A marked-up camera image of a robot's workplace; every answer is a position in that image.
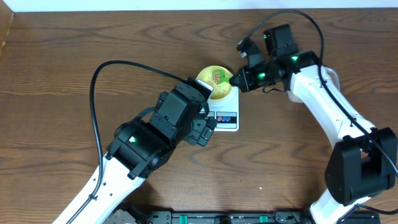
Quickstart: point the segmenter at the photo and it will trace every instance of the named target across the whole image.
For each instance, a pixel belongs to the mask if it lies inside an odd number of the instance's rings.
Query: yellow bowl
[[[231,93],[232,86],[229,83],[223,82],[220,84],[216,84],[213,80],[213,71],[215,70],[223,70],[225,73],[225,77],[232,77],[232,73],[228,71],[226,68],[223,68],[221,66],[209,66],[205,69],[203,69],[199,75],[198,78],[199,80],[204,81],[207,84],[210,84],[213,87],[213,95],[211,96],[211,99],[213,100],[219,100],[224,97],[226,97],[229,93]]]

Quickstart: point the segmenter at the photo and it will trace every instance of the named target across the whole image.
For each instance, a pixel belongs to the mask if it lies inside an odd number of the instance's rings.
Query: wooden table
[[[398,133],[398,9],[304,10],[325,36],[326,65],[351,104],[377,127]],[[0,59],[0,222],[50,223],[97,166],[88,104],[93,72],[112,59],[195,77],[209,65],[236,71],[235,45],[263,11],[17,13]],[[301,50],[318,53],[309,21],[284,15]],[[96,109],[104,148],[114,130],[155,105],[177,82],[113,65],[100,74]],[[331,147],[314,117],[285,93],[240,95],[240,130],[216,133],[205,148],[181,143],[169,163],[129,202],[174,210],[303,208],[325,189]],[[392,210],[398,187],[368,204]],[[382,217],[383,223],[398,217]]]

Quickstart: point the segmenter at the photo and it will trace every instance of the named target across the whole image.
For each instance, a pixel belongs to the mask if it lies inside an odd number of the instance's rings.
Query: black bracket
[[[369,134],[395,163],[397,137],[390,128],[372,129]],[[374,197],[393,188],[395,170],[388,160],[369,142],[368,137],[346,136],[336,143],[325,171],[325,182],[332,197],[344,206],[359,198]]]
[[[268,29],[263,34],[268,55],[280,58],[299,52],[299,48],[294,43],[292,31],[288,24]]]
[[[192,78],[176,85],[170,93],[161,93],[156,107],[120,125],[106,148],[106,158],[120,161],[130,170],[127,176],[131,179],[147,178],[169,160],[182,140],[206,146],[217,125],[216,119],[200,115],[210,95],[211,90]],[[149,113],[148,122],[141,120]]]
[[[241,54],[242,58],[246,58],[249,62],[249,67],[253,67],[262,62],[262,55],[257,45],[250,39],[241,40],[236,49]]]

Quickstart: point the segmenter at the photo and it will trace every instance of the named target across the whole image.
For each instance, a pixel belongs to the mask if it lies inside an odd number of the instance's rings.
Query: green led light
[[[131,142],[131,143],[136,142],[136,141],[137,141],[137,139],[134,138],[133,136],[131,136],[131,137],[129,138],[129,142]]]
[[[292,60],[293,60],[294,62],[296,62],[297,59],[299,59],[299,56],[292,56]]]
[[[266,76],[265,73],[260,73],[260,74],[259,74],[259,78],[264,78],[265,76]]]

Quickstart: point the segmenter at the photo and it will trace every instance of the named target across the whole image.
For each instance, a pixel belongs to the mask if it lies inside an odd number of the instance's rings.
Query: green terminal block
[[[188,224],[188,216],[187,215],[180,215],[180,224]]]
[[[266,216],[266,215],[260,216],[260,223],[267,223],[267,222],[268,222],[268,216]]]

